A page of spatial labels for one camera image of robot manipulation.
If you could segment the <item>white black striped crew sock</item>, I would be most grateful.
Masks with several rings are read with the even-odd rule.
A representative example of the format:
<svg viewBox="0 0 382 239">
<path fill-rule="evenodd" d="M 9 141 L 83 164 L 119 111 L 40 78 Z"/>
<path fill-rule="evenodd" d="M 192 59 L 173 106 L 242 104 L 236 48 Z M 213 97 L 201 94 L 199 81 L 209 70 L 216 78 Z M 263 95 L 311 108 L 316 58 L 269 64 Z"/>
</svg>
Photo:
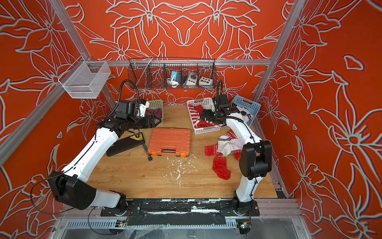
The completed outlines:
<svg viewBox="0 0 382 239">
<path fill-rule="evenodd" d="M 228 156 L 233 151 L 242 150 L 243 143 L 237 137 L 222 135 L 218 139 L 217 152 L 222 156 Z"/>
</svg>

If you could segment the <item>red snowflake sock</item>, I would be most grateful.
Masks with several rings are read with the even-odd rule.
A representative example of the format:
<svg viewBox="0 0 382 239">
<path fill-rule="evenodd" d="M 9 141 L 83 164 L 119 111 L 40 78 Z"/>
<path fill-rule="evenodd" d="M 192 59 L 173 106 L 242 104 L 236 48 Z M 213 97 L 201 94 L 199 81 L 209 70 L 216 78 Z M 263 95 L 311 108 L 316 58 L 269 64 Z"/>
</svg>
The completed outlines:
<svg viewBox="0 0 382 239">
<path fill-rule="evenodd" d="M 242 154 L 242 151 L 241 151 L 241 150 L 235 150 L 235 151 L 234 151 L 234 158 L 235 158 L 237 161 L 240 161 L 241 154 Z"/>
</svg>

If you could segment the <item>red white striped santa sock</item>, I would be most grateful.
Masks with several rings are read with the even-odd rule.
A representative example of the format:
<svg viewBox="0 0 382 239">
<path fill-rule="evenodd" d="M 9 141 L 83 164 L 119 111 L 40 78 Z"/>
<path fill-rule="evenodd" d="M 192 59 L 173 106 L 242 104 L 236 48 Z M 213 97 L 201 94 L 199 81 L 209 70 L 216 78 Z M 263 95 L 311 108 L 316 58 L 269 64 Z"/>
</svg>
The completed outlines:
<svg viewBox="0 0 382 239">
<path fill-rule="evenodd" d="M 210 126 L 216 126 L 217 124 L 212 121 L 199 121 L 197 123 L 196 128 L 204 128 L 204 127 L 210 127 Z"/>
</svg>

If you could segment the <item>purple ribbed sock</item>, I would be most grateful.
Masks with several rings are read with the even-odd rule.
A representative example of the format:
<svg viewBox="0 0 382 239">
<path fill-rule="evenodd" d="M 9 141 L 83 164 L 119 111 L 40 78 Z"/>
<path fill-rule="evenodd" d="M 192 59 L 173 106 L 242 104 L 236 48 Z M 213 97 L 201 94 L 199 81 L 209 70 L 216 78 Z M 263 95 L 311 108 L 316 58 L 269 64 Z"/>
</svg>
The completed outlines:
<svg viewBox="0 0 382 239">
<path fill-rule="evenodd" d="M 157 109 L 146 109 L 145 114 L 146 114 L 146 115 L 154 115 L 154 116 L 156 116 L 156 117 L 159 118 L 159 119 L 162 119 L 162 116 L 163 116 L 163 113 L 162 113 L 162 109 L 161 109 L 161 108 L 157 108 Z"/>
</svg>

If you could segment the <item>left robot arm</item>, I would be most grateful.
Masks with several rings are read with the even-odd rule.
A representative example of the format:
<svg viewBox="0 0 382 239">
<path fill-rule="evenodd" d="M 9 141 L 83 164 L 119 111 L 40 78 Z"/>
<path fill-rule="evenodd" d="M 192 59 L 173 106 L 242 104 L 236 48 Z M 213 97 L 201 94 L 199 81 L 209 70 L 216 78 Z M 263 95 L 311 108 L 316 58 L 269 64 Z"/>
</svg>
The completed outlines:
<svg viewBox="0 0 382 239">
<path fill-rule="evenodd" d="M 84 210 L 89 207 L 113 209 L 117 214 L 127 211 L 126 196 L 114 191 L 105 191 L 87 184 L 92 171 L 104 155 L 113 156 L 144 144 L 141 132 L 121 138 L 126 132 L 155 128 L 161 118 L 147 112 L 150 102 L 119 101 L 117 108 L 101 120 L 92 140 L 62 171 L 53 171 L 48 184 L 56 201 Z"/>
</svg>

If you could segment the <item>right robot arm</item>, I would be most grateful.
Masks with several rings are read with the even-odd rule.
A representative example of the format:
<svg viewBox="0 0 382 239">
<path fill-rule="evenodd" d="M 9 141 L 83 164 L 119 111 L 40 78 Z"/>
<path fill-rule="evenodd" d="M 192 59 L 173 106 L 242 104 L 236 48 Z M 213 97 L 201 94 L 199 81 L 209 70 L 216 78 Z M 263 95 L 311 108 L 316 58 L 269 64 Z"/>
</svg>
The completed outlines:
<svg viewBox="0 0 382 239">
<path fill-rule="evenodd" d="M 217 95 L 213 105 L 210 119 L 213 123 L 228 126 L 230 130 L 218 139 L 217 144 L 207 146 L 205 154 L 214 156 L 212 168 L 220 178 L 226 180 L 231 174 L 226 166 L 227 156 L 233 153 L 239 161 L 242 178 L 233 193 L 231 207 L 242 216 L 255 208 L 254 193 L 272 170 L 272 145 L 251 130 L 248 122 L 254 116 L 246 108 L 231 105 L 226 95 Z"/>
</svg>

